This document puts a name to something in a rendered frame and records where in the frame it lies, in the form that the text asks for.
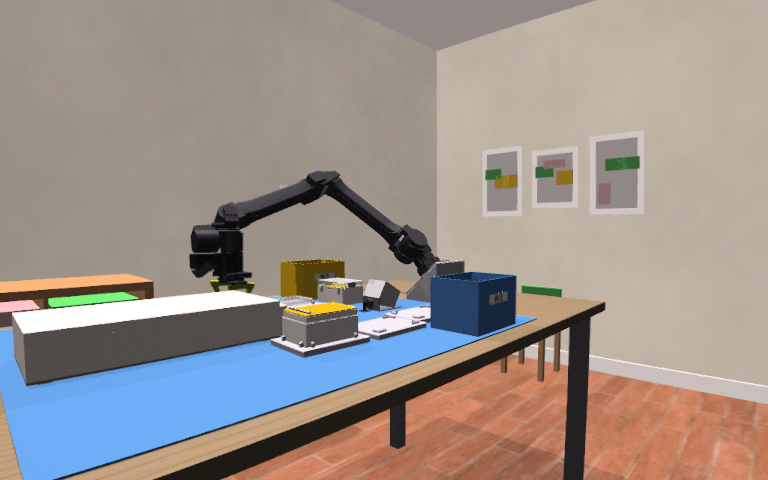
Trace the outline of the yellow open-top bin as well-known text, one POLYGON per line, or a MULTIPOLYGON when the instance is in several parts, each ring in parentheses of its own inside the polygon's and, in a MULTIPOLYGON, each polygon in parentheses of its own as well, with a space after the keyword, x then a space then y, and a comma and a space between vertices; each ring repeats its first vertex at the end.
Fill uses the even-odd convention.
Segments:
POLYGON ((281 297, 318 300, 317 280, 345 278, 345 261, 302 260, 281 262, 281 297))

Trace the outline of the white push-button box with green button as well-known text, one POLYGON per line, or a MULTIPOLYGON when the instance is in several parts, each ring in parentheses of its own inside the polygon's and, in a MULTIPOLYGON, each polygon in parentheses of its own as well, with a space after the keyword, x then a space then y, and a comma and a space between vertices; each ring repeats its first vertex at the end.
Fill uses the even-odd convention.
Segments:
POLYGON ((401 308, 400 306, 395 306, 400 292, 400 290, 386 281, 369 279, 363 294, 363 310, 357 311, 385 311, 401 308))

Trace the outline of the white assay plate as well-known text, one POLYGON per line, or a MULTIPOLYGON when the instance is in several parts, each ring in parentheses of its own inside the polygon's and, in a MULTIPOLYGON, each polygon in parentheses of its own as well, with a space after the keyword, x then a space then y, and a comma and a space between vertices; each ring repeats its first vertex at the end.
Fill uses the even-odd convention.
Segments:
POLYGON ((292 296, 292 297, 285 297, 285 298, 277 298, 275 300, 280 300, 280 304, 287 305, 287 308, 289 308, 289 307, 312 304, 313 298, 307 298, 302 296, 292 296))

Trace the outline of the blue open-top box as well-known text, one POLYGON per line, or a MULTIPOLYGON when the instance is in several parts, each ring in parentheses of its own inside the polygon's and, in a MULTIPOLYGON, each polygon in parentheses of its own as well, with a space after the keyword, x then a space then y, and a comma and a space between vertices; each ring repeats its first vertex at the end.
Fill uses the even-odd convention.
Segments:
POLYGON ((516 324, 516 275, 431 277, 430 328, 475 337, 516 324))

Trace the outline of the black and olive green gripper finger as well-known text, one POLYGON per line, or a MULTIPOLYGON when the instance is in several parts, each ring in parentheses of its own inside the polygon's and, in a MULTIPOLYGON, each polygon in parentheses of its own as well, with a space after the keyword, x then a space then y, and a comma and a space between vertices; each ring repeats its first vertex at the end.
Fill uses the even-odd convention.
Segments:
POLYGON ((253 290, 255 283, 248 283, 248 284, 237 284, 237 285, 229 285, 227 284, 229 291, 231 290, 237 290, 237 289, 246 289, 245 293, 251 293, 253 290))
POLYGON ((215 292, 220 292, 219 286, 226 286, 225 283, 220 283, 219 280, 210 281, 210 284, 212 285, 215 292))

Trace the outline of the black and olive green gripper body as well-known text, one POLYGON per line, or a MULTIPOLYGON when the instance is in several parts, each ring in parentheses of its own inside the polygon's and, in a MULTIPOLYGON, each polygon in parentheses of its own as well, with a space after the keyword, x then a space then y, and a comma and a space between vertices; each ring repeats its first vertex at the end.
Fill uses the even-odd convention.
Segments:
POLYGON ((213 276, 218 276, 219 278, 217 278, 217 280, 219 280, 220 283, 225 283, 229 285, 248 284, 248 281, 244 281, 244 277, 252 278, 252 272, 243 271, 243 252, 234 252, 234 254, 236 253, 237 253, 238 273, 224 274, 224 273, 218 273, 213 271, 213 276), (233 282, 233 281, 239 281, 239 282, 233 282))

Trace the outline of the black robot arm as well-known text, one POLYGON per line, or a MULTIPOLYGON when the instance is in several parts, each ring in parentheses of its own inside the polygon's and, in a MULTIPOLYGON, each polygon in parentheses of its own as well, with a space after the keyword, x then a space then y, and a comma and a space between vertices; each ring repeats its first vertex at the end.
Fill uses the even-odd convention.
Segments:
POLYGON ((214 268, 214 272, 218 273, 238 273, 237 253, 234 252, 243 251, 243 233, 240 229, 298 203, 309 204, 325 194, 337 200, 380 234, 398 261, 403 264, 411 264, 414 261, 420 278, 435 262, 442 262, 432 254, 427 238, 421 231, 412 229, 407 224, 401 227, 389 220, 352 191, 339 176, 337 171, 316 171, 285 188, 248 201, 230 202, 227 203, 230 205, 220 206, 214 223, 193 227, 192 251, 203 254, 190 254, 192 273, 197 278, 203 277, 214 268), (399 241, 402 235, 404 237, 399 241), (231 254, 217 253, 220 247, 221 251, 231 254))

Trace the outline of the blue bench mat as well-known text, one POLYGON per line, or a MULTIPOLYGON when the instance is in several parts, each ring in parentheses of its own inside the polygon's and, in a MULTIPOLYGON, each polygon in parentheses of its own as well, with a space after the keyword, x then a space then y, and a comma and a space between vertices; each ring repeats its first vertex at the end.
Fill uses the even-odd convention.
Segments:
POLYGON ((270 340, 26 386, 0 330, 0 393, 23 480, 63 480, 393 372, 480 337, 427 327, 300 357, 270 340))

